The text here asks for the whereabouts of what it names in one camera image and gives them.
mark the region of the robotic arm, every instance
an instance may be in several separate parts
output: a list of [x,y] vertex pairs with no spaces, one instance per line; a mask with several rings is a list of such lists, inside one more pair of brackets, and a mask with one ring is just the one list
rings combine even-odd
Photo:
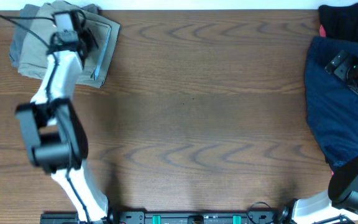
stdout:
[[[92,47],[86,38],[89,33],[83,29],[85,15],[81,22],[78,13],[81,12],[53,15],[57,32],[51,36],[47,72],[31,102],[19,105],[16,110],[30,162],[51,175],[78,212],[42,215],[40,223],[259,224],[358,220],[358,157],[335,173],[328,190],[289,203],[279,216],[272,209],[247,213],[123,212],[113,216],[107,197],[98,189],[87,165],[88,142],[71,104],[75,83]],[[358,58],[341,52],[326,70],[358,94]],[[49,126],[56,126],[57,131],[40,131]]]

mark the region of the navy blue cloth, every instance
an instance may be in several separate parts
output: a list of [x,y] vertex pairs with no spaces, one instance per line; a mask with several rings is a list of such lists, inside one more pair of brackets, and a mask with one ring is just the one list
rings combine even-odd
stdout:
[[333,171],[358,156],[358,96],[324,70],[341,50],[358,56],[358,43],[315,37],[305,68],[307,121]]

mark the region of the white wall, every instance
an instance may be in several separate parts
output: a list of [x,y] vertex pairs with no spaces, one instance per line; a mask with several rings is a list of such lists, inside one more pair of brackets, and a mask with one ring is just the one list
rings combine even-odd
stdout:
[[[96,4],[114,10],[203,9],[317,9],[322,4],[349,6],[357,0],[67,0],[77,6]],[[19,10],[25,4],[41,6],[48,0],[0,0],[0,10]]]

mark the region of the green strip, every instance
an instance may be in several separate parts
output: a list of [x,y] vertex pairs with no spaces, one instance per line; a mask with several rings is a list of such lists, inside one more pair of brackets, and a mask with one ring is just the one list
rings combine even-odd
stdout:
[[161,224],[161,216],[153,215],[153,224]]
[[233,215],[233,224],[241,224],[241,216]]

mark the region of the wood grain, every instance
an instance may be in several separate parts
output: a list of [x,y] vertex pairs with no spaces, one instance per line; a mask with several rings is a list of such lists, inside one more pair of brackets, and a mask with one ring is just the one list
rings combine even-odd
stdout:
[[[106,84],[78,85],[74,104],[115,206],[245,210],[328,187],[303,83],[316,11],[102,14],[122,25]],[[14,110],[40,80],[11,67],[13,31],[0,20],[0,223],[37,223],[73,206],[27,160]]]

